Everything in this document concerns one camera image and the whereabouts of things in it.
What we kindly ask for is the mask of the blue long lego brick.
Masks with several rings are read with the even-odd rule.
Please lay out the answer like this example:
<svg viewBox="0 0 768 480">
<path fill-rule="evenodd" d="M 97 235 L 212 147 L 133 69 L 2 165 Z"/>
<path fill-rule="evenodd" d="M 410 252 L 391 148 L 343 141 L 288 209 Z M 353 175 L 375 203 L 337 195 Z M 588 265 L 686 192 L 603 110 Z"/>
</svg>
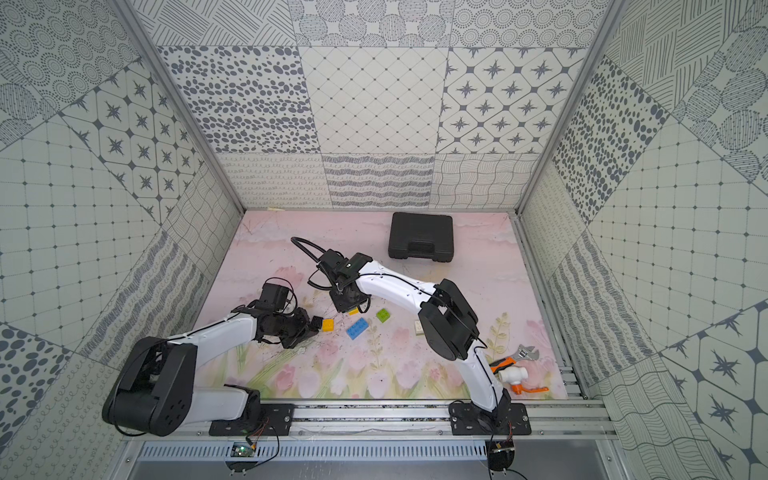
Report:
<svg viewBox="0 0 768 480">
<path fill-rule="evenodd" d="M 351 340 L 355 340 L 365 332 L 369 326 L 370 324 L 365 318 L 359 318 L 346 329 L 346 333 Z"/>
</svg>

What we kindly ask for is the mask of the green lego brick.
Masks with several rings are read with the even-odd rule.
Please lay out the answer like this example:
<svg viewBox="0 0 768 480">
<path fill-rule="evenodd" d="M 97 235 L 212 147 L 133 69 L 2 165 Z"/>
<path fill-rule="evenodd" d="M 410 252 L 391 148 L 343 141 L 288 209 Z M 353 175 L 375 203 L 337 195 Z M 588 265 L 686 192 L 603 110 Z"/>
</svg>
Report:
<svg viewBox="0 0 768 480">
<path fill-rule="evenodd" d="M 381 323 L 384 323 L 391 317 L 391 314 L 387 309 L 382 308 L 376 313 L 376 317 Z"/>
</svg>

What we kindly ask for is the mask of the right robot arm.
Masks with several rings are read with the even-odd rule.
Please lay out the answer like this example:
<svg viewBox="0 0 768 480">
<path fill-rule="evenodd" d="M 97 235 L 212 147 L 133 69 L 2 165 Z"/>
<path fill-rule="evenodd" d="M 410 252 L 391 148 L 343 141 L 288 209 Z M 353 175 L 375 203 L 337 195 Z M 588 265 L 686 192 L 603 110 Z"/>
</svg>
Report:
<svg viewBox="0 0 768 480">
<path fill-rule="evenodd" d="M 348 259 L 327 250 L 314 262 L 329 282 L 320 289 L 329 293 L 338 312 L 367 306 L 377 297 L 415 314 L 430 348 L 458 364 L 473 407 L 490 419 L 500 416 L 500 408 L 510 403 L 509 395 L 480 354 L 486 344 L 480 338 L 478 316 L 454 282 L 416 280 L 362 253 Z"/>
</svg>

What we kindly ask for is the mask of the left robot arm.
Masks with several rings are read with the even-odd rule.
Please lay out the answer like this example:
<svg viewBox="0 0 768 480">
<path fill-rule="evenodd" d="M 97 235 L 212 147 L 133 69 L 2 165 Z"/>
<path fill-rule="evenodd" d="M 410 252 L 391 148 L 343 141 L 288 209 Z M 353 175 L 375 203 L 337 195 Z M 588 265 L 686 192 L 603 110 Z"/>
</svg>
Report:
<svg viewBox="0 0 768 480">
<path fill-rule="evenodd" d="M 211 424 L 212 436 L 254 435 L 271 423 L 258 390 L 239 385 L 198 387 L 198 369 L 250 342 L 292 349 L 317 335 L 323 318 L 297 307 L 269 311 L 240 305 L 224 319 L 172 338 L 136 342 L 102 409 L 104 422 L 125 436 L 168 436 L 182 425 Z"/>
</svg>

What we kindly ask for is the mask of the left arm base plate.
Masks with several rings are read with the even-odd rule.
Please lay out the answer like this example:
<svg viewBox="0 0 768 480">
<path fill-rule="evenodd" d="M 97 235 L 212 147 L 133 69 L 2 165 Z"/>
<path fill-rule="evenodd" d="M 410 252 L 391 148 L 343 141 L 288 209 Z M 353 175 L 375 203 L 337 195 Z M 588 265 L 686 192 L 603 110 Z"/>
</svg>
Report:
<svg viewBox="0 0 768 480">
<path fill-rule="evenodd" d="M 288 436 L 296 405 L 291 403 L 267 403 L 247 406 L 235 420 L 213 421 L 208 434 L 212 437 L 245 437 L 272 435 Z"/>
</svg>

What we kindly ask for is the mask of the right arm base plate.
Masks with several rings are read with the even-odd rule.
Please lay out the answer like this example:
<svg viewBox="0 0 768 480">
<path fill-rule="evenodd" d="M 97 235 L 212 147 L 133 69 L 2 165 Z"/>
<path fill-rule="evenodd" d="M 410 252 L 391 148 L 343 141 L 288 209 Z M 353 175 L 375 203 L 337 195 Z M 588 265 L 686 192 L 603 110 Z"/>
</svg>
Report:
<svg viewBox="0 0 768 480">
<path fill-rule="evenodd" d="M 451 432 L 454 436 L 531 435 L 527 409 L 522 403 L 501 405 L 487 412 L 472 403 L 454 401 L 448 405 Z"/>
</svg>

